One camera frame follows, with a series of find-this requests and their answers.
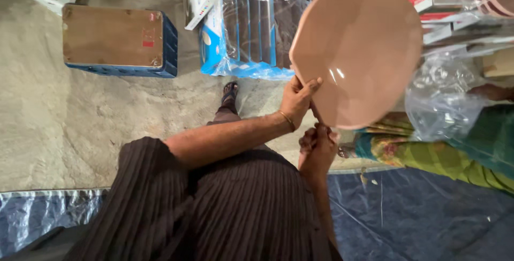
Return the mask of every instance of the concrete floor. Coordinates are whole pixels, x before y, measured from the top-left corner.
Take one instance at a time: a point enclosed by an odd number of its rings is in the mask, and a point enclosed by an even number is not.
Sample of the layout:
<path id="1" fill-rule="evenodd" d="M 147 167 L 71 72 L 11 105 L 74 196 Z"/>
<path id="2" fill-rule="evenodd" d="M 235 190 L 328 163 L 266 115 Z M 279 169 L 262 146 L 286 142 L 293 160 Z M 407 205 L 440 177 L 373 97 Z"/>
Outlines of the concrete floor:
<path id="1" fill-rule="evenodd" d="M 90 0 L 91 6 L 163 10 L 179 31 L 174 80 L 99 76 L 64 66 L 61 19 L 32 0 L 0 0 L 0 192 L 110 186 L 122 144 L 165 138 L 212 120 L 232 80 L 199 71 L 197 32 L 183 29 L 182 0 Z M 242 117 L 278 109 L 284 82 L 238 80 Z M 315 122 L 268 145 L 293 164 Z M 351 132 L 342 132 L 351 141 Z M 332 168 L 376 163 L 338 158 Z"/>

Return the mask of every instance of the green sari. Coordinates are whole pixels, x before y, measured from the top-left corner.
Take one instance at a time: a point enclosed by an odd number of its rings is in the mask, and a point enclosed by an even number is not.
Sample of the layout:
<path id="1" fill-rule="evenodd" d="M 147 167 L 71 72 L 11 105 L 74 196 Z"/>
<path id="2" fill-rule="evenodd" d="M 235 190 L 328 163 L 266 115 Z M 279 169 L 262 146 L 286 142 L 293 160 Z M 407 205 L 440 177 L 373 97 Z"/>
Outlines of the green sari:
<path id="1" fill-rule="evenodd" d="M 405 113 L 390 113 L 358 130 L 356 154 L 397 167 L 418 168 L 454 180 L 514 194 L 514 106 L 485 108 L 471 132 L 445 142 L 414 142 Z"/>

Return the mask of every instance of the brown pleated dress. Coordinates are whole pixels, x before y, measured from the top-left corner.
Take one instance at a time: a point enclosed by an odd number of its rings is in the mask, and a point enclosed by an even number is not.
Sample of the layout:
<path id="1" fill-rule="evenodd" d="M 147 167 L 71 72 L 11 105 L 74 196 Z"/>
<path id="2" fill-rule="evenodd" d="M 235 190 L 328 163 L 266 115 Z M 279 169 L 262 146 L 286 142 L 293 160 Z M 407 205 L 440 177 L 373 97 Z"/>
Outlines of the brown pleated dress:
<path id="1" fill-rule="evenodd" d="M 298 170 L 266 149 L 187 172 L 159 139 L 126 144 L 89 226 L 65 259 L 341 260 Z"/>

